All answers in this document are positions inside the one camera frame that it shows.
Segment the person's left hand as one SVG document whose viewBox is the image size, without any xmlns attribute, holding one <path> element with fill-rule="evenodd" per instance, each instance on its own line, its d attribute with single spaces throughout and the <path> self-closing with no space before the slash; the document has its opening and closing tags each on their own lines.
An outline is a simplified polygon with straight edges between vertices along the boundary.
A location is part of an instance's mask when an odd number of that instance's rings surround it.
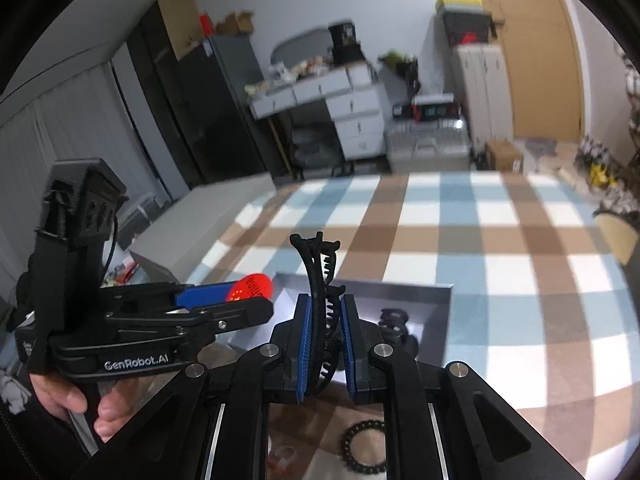
<svg viewBox="0 0 640 480">
<path fill-rule="evenodd" d="M 29 380 L 43 408 L 51 415 L 66 419 L 67 413 L 85 414 L 88 401 L 85 395 L 60 374 L 30 374 Z M 142 398 L 139 378 L 115 382 L 102 396 L 98 417 L 93 429 L 103 442 L 107 442 L 134 416 Z"/>
</svg>

